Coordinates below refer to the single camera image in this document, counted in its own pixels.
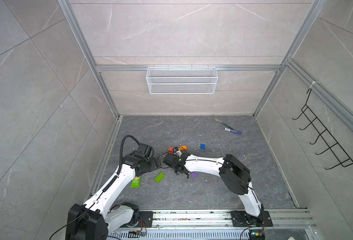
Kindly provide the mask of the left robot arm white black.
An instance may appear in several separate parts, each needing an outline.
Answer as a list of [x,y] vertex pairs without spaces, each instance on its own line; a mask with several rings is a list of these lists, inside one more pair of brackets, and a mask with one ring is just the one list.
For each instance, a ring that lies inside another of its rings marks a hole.
[[124,202],[114,206],[115,200],[127,184],[136,177],[156,169],[154,149],[145,144],[122,156],[117,170],[109,180],[82,205],[73,205],[68,212],[66,240],[105,240],[123,225],[135,227],[140,221],[137,205]]

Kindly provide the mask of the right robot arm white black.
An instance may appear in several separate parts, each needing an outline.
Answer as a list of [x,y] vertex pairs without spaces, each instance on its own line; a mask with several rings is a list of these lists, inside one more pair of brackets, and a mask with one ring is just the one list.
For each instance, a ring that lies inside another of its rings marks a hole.
[[233,155],[204,158],[186,153],[179,156],[168,153],[163,163],[176,174],[189,176],[193,172],[201,172],[220,177],[226,187],[241,200],[247,224],[254,226],[262,224],[264,207],[252,187],[250,170]]

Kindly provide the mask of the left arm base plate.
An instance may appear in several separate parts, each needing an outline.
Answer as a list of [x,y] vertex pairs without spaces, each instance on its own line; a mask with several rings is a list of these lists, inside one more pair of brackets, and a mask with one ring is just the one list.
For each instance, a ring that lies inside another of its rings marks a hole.
[[151,228],[153,216],[154,212],[152,211],[139,211],[138,213],[134,213],[132,221],[126,224],[126,226],[129,228]]

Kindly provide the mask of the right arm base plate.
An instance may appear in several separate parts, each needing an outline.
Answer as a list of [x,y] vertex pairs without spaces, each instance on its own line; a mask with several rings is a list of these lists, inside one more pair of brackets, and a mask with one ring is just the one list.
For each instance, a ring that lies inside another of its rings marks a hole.
[[231,211],[230,219],[234,227],[273,227],[269,212],[262,211],[258,217],[247,214],[245,211]]

